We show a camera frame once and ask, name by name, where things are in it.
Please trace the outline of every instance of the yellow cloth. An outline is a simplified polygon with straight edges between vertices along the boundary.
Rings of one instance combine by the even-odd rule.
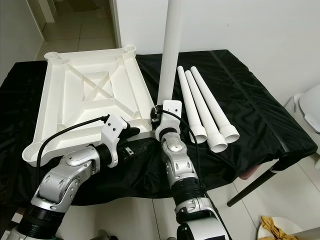
[[[294,236],[287,235],[282,229],[276,227],[272,217],[262,216],[261,225],[272,233],[273,236],[260,237],[258,240],[297,240]]]

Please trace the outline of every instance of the black cable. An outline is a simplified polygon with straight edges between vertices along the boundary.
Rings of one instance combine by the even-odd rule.
[[[165,114],[169,114],[173,117],[175,117],[176,119],[178,119],[179,121],[181,121],[185,126],[186,128],[189,130],[189,132],[191,133],[191,136],[194,140],[194,144],[195,144],[195,150],[196,150],[196,168],[197,168],[197,174],[198,174],[198,178],[199,178],[199,183],[201,185],[201,187],[203,186],[202,184],[202,178],[201,178],[201,169],[200,169],[200,153],[199,153],[199,147],[198,147],[198,142],[197,142],[197,139],[196,139],[196,136],[194,134],[194,132],[191,130],[190,126],[188,125],[188,123],[186,121],[184,121],[181,117],[175,115],[174,113],[172,112],[169,112],[169,111],[166,111],[166,110],[162,110],[163,113]]]
[[[94,122],[97,122],[97,121],[107,121],[109,116],[101,116],[101,117],[98,117],[98,118],[95,118],[95,119],[91,119],[91,120],[88,120],[88,121],[85,121],[85,122],[81,122],[79,124],[76,124],[76,125],[73,125],[71,127],[68,127],[62,131],[59,131],[55,134],[53,134],[51,137],[49,137],[47,140],[44,141],[44,143],[41,145],[40,149],[39,149],[39,152],[38,152],[38,156],[36,158],[36,172],[35,172],[35,189],[38,188],[39,184],[40,184],[40,164],[41,164],[41,157],[42,157],[42,153],[46,147],[46,145],[54,138],[60,136],[61,134],[64,134],[72,129],[76,129],[78,127],[81,127],[81,126],[84,126],[84,125],[87,125],[87,124],[91,124],[91,123],[94,123]]]

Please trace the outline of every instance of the vertical white pipe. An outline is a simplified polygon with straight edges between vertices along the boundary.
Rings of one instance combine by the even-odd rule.
[[[198,69],[193,66],[191,67],[191,72],[194,76],[194,79],[202,93],[203,98],[205,99],[208,108],[214,118],[215,123],[219,127],[220,133],[223,135],[225,141],[230,144],[238,140],[239,133],[235,126],[231,125],[225,113],[222,111],[219,103],[215,99],[214,95],[208,88],[204,79],[200,75]]]
[[[184,68],[182,66],[178,66],[177,71],[179,75],[180,86],[189,126],[195,136],[197,143],[204,143],[207,140],[207,133],[205,128],[201,125],[198,111],[186,79]],[[195,143],[194,138],[192,137],[190,132],[189,135],[191,142]]]
[[[196,84],[196,81],[192,76],[192,73],[189,70],[187,70],[185,71],[185,76],[189,83],[189,87],[190,87],[196,108],[198,110],[201,121],[205,128],[209,148],[214,153],[220,153],[224,151],[228,146],[226,143],[226,140],[224,136],[220,134],[215,124],[215,121],[212,118],[210,111],[206,105],[206,102],[200,93],[200,90]]]
[[[183,0],[169,0],[157,99],[158,105],[161,105],[164,100],[171,100],[172,98],[185,11],[186,3]]]

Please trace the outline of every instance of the pipe end cap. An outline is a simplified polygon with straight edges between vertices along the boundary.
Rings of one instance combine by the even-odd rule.
[[[222,134],[220,134],[219,132],[208,134],[207,142],[210,150],[214,153],[220,153],[226,150],[228,146],[224,136],[222,136]]]
[[[223,135],[227,144],[237,141],[240,137],[235,126],[231,124],[221,127],[219,132]]]
[[[191,128],[191,130],[195,136],[196,142],[198,144],[202,144],[207,140],[207,132],[203,126],[196,125],[196,126],[191,126],[190,128]],[[194,141],[194,138],[192,137],[190,132],[189,132],[189,136],[190,136],[191,142],[194,144],[195,141]]]

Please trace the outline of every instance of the black cloth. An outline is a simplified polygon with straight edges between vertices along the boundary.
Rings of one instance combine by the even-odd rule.
[[[150,95],[156,104],[161,54],[137,55],[136,60]],[[231,183],[250,168],[278,159],[274,170],[284,170],[313,154],[316,144],[266,88],[228,50],[183,52],[178,65],[185,70],[196,66],[240,138],[221,153],[200,144],[200,170],[208,190]],[[35,169],[21,158],[33,139],[47,63],[16,63],[0,88],[1,96],[1,204],[25,206],[35,191]],[[178,75],[172,99],[183,102]],[[182,118],[187,120],[182,108]],[[187,129],[180,125],[181,137],[196,169],[196,149]],[[170,197],[160,143],[148,138],[128,143],[137,152],[135,159],[117,167],[103,167],[78,190],[72,204],[93,205],[117,198]],[[41,168],[44,174],[59,157]]]

